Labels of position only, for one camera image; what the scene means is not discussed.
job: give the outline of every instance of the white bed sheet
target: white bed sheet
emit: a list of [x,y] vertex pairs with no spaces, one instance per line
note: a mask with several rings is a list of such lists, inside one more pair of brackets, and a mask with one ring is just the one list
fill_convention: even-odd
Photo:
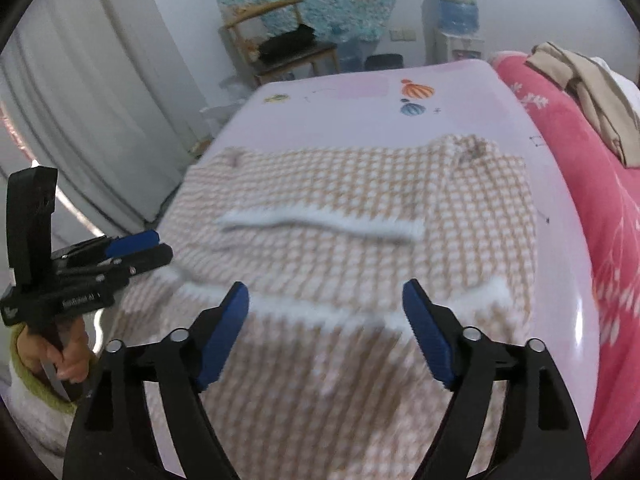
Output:
[[[405,104],[401,99],[406,98],[401,94],[402,79],[435,89],[431,98],[410,99],[424,106],[424,113],[400,112]],[[424,145],[445,134],[476,134],[526,161],[539,213],[533,335],[548,345],[586,434],[599,359],[598,313],[587,245],[553,155],[490,65],[466,60],[268,84],[224,128],[200,164],[229,146],[265,152],[402,148]]]

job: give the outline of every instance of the red blanket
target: red blanket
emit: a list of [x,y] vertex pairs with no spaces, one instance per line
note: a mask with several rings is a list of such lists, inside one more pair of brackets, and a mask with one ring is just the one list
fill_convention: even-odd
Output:
[[591,255],[600,370],[587,445],[596,478],[640,420],[640,170],[625,169],[574,100],[525,60],[498,56],[494,68],[554,154]]

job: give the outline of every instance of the human hand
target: human hand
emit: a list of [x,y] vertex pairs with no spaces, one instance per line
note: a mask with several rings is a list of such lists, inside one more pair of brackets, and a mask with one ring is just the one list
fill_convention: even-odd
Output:
[[89,336],[84,329],[84,320],[78,317],[69,329],[69,341],[60,352],[49,341],[39,334],[31,333],[25,327],[17,341],[17,351],[20,361],[35,376],[42,375],[44,359],[51,361],[58,371],[58,378],[71,383],[81,383],[89,374],[89,364],[94,353],[89,348]]

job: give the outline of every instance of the person's arm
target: person's arm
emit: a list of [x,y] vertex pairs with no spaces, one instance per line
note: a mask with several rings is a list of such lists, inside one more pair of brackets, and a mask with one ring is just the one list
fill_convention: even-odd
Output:
[[74,321],[69,343],[62,352],[24,325],[17,326],[12,331],[10,351],[12,384],[7,408],[36,455],[60,478],[76,406],[53,392],[41,361],[51,361],[62,380],[84,381],[95,359],[88,347],[84,322],[81,318]]

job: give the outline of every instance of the blue hot air balloon print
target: blue hot air balloon print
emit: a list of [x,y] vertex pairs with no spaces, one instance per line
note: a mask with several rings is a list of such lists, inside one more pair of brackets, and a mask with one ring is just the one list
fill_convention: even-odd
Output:
[[400,111],[408,117],[422,115],[424,113],[424,106],[417,103],[407,103],[400,108]]

